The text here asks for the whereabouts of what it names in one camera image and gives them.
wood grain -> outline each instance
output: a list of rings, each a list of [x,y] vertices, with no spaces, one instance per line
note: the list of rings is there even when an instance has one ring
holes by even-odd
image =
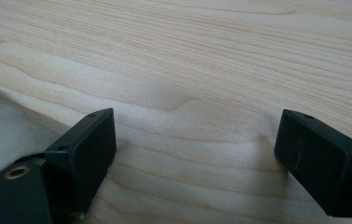
[[[284,108],[352,137],[352,3],[335,3],[0,1],[0,90],[69,126],[114,107],[83,223],[352,223],[273,153]]]

wooden board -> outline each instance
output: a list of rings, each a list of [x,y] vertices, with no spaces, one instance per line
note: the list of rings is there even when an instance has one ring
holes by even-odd
[[[83,223],[352,223],[273,153],[284,108],[352,137],[350,1],[0,1],[0,91],[68,126],[114,107]]]

light wood surface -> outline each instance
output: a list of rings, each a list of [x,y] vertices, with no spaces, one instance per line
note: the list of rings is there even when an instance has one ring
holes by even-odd
[[[352,1],[0,1],[0,91],[68,126],[114,107],[83,223],[352,223],[273,152],[284,108],[352,137]]]

